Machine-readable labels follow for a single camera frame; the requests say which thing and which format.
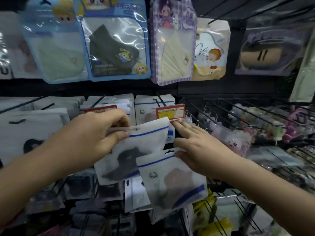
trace olive face mask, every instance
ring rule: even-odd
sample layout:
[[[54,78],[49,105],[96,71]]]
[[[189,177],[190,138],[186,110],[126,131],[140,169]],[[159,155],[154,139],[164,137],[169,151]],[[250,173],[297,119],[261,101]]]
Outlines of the olive face mask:
[[[139,50],[116,41],[104,25],[89,37],[93,76],[126,75],[139,59]]]
[[[191,71],[192,53],[183,47],[177,31],[166,41],[162,55],[162,81],[185,78]]]
[[[60,48],[52,38],[43,38],[38,45],[38,52],[42,69],[49,80],[73,78],[84,69],[82,52]]]

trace blue stripe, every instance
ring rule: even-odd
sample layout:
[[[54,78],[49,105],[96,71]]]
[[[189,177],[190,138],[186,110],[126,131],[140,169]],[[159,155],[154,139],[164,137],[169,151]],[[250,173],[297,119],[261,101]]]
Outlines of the blue stripe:
[[[152,164],[158,163],[158,162],[160,162],[160,161],[167,160],[167,159],[169,159],[169,158],[171,158],[171,157],[174,157],[174,155],[169,156],[169,157],[166,157],[166,158],[163,158],[163,159],[161,159],[161,160],[157,160],[157,161],[154,161],[154,162],[148,163],[148,164],[140,165],[140,166],[138,166],[138,168],[140,168],[140,167],[146,167],[146,166],[149,166],[149,165],[152,165]]]
[[[180,197],[176,203],[173,205],[172,209],[177,208],[181,206],[184,202],[186,202],[189,198],[193,197],[194,195],[200,193],[201,191],[204,190],[204,185],[202,184],[201,186],[187,192],[184,194],[182,197]]]
[[[135,105],[154,104],[154,103],[135,103]],[[174,101],[165,101],[164,103],[174,103]]]
[[[138,174],[140,174],[140,171],[139,171],[139,170],[136,170],[136,171],[134,171],[134,172],[131,172],[130,174],[128,174],[128,175],[126,175],[126,176],[124,177],[124,180],[125,180],[125,179],[128,179],[128,178],[131,178],[131,177],[133,177],[133,176],[136,176],[136,175],[138,175]]]
[[[167,127],[162,127],[162,128],[160,128],[160,129],[156,129],[156,130],[154,130],[154,131],[150,131],[150,132],[146,132],[146,133],[141,133],[141,134],[137,134],[137,135],[130,135],[129,137],[131,138],[131,137],[139,137],[139,136],[147,135],[147,134],[150,134],[150,133],[154,133],[154,132],[156,132],[156,131],[161,131],[161,130],[167,129],[168,127],[169,127],[169,126],[167,126]]]

